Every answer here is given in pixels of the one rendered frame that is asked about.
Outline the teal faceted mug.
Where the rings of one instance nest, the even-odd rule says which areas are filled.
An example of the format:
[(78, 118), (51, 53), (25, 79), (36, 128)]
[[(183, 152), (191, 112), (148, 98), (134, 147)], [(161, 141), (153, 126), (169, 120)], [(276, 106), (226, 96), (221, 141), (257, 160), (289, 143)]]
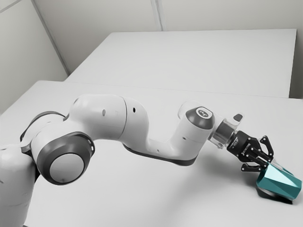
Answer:
[(302, 181), (278, 164), (268, 164), (267, 168), (260, 172), (256, 185), (259, 189), (271, 194), (295, 200), (301, 189)]

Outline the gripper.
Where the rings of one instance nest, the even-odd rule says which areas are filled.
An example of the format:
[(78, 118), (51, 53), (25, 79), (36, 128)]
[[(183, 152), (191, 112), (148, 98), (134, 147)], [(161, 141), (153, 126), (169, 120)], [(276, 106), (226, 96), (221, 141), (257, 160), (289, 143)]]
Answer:
[(268, 167), (274, 159), (274, 151), (267, 136), (261, 139), (252, 138), (251, 142), (247, 141), (249, 135), (242, 131), (238, 131), (229, 143), (227, 150), (236, 156), (241, 162), (254, 162), (255, 166), (244, 163), (241, 167), (242, 172), (262, 172)]

